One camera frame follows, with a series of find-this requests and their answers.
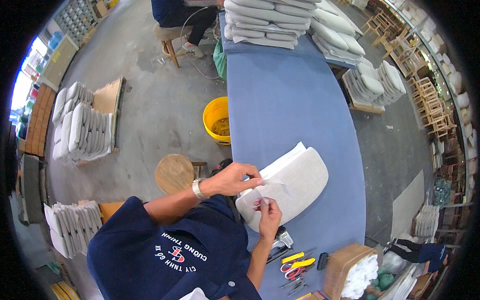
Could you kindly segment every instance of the seated worker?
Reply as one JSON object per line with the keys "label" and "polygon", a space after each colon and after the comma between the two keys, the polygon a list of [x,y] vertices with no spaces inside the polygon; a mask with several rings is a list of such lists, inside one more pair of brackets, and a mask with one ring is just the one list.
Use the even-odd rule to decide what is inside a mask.
{"label": "seated worker", "polygon": [[[261,299],[257,291],[282,213],[273,199],[255,203],[260,239],[250,254],[247,231],[226,196],[263,179],[252,165],[225,165],[145,205],[130,197],[105,222],[88,245],[87,265],[106,300],[178,300],[189,293],[205,297],[194,299]],[[251,179],[243,181],[245,175]]]}
{"label": "seated worker", "polygon": [[[223,0],[217,1],[219,5],[223,5]],[[182,27],[185,21],[193,14],[185,25],[193,26],[193,28],[188,41],[183,44],[183,48],[200,58],[204,54],[198,48],[198,44],[204,36],[205,30],[215,21],[217,8],[216,6],[209,6],[195,13],[199,9],[201,7],[185,6],[183,0],[152,0],[153,18],[160,27]]]}
{"label": "seated worker", "polygon": [[[394,245],[395,243],[407,246],[411,252]],[[444,244],[416,244],[409,240],[394,239],[389,242],[390,250],[398,254],[401,258],[412,263],[426,263],[425,270],[422,275],[426,273],[433,273],[433,279],[438,276],[438,269],[440,266],[448,263],[447,249]]]}

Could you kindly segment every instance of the wrist watch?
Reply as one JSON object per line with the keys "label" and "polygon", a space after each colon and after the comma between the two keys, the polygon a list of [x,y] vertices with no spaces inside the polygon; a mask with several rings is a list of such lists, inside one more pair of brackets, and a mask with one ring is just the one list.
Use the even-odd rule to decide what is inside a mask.
{"label": "wrist watch", "polygon": [[199,184],[200,182],[203,180],[204,178],[199,178],[199,179],[195,179],[192,183],[192,191],[193,191],[193,194],[195,195],[195,197],[197,197],[198,200],[200,201],[205,201],[208,199],[208,197],[205,197],[205,195],[203,195],[202,191],[200,190],[200,187],[199,187]]}

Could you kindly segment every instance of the wooden pallet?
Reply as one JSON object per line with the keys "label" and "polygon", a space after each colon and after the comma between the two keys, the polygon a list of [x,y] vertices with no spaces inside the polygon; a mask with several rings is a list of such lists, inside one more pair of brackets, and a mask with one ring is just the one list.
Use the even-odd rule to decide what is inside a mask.
{"label": "wooden pallet", "polygon": [[[112,114],[112,130],[111,130],[111,152],[110,154],[115,154],[120,151],[117,144],[117,116],[121,114],[119,110],[119,103],[122,92],[124,90],[126,83],[125,77],[120,77],[119,79],[105,85],[102,88],[96,90],[94,94],[94,100],[92,102],[92,108],[100,111],[102,114],[111,113]],[[84,165],[94,160],[83,160],[77,164],[77,166]]]}
{"label": "wooden pallet", "polygon": [[350,93],[350,90],[348,89],[348,85],[345,83],[345,75],[342,76],[341,78],[341,83],[345,89],[344,95],[345,95],[345,100],[347,100],[348,108],[351,110],[360,110],[360,111],[365,111],[365,112],[371,112],[375,114],[383,114],[385,113],[385,106],[376,106],[372,104],[365,104],[361,103],[357,100],[354,99],[352,94]]}

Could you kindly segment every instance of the bending worker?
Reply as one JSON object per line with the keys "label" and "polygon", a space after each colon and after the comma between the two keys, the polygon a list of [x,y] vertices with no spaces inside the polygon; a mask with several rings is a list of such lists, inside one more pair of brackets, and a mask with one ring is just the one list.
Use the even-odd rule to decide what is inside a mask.
{"label": "bending worker", "polygon": [[195,291],[206,298],[194,299],[259,300],[282,213],[273,199],[257,207],[260,239],[250,254],[246,229],[225,196],[262,184],[256,167],[231,163],[145,205],[130,197],[88,245],[88,270],[103,297],[178,300]]}
{"label": "bending worker", "polygon": [[[411,252],[394,245],[395,243],[407,246]],[[409,240],[394,239],[389,242],[390,250],[398,254],[401,258],[412,263],[426,263],[423,275],[433,273],[433,278],[438,276],[440,266],[448,263],[447,249],[444,244],[416,244]]]}
{"label": "bending worker", "polygon": [[[217,0],[217,2],[223,6],[223,0]],[[192,16],[185,25],[193,26],[192,32],[188,41],[183,44],[183,48],[200,58],[204,54],[198,48],[198,44],[204,36],[205,30],[215,21],[217,8],[209,6],[196,12],[199,9],[201,7],[186,6],[183,0],[152,0],[153,18],[160,27],[182,27],[185,21]]]}

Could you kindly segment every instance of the table top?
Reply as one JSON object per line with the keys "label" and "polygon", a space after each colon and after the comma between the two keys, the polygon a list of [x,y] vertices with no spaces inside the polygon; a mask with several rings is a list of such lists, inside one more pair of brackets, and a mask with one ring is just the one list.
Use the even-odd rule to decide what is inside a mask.
{"label": "table top", "polygon": [[346,67],[349,69],[355,69],[356,66],[348,64],[343,61],[337,60],[328,60],[325,58],[323,53],[317,48],[317,46],[312,41],[312,38],[308,35],[302,35],[298,38],[298,45],[295,46],[293,50],[281,47],[273,46],[262,46],[252,43],[239,42],[234,43],[232,40],[228,40],[224,35],[224,28],[227,24],[225,22],[225,13],[221,12],[219,14],[220,20],[220,29],[222,35],[222,47],[223,52],[230,53],[265,53],[265,54],[281,54],[281,55],[290,55],[296,57],[312,58],[318,61],[326,61],[338,66]]}
{"label": "table top", "polygon": [[[320,196],[284,226],[294,251],[313,256],[364,243],[365,187],[355,127],[345,98],[324,61],[267,53],[227,56],[228,110],[233,160],[263,169],[300,141],[324,161],[329,179]],[[247,227],[251,250],[258,233]],[[265,268],[262,299],[288,299],[277,259]],[[325,271],[304,277],[308,292],[323,290]]]}

